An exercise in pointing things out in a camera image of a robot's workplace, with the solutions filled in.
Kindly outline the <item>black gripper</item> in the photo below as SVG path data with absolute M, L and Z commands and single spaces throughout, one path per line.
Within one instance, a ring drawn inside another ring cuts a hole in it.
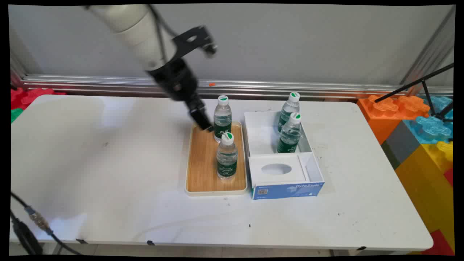
M 189 114 L 202 130 L 212 132 L 213 125 L 197 93 L 198 80 L 183 58 L 176 58 L 160 68 L 147 71 L 154 81 L 174 101 L 187 105 Z

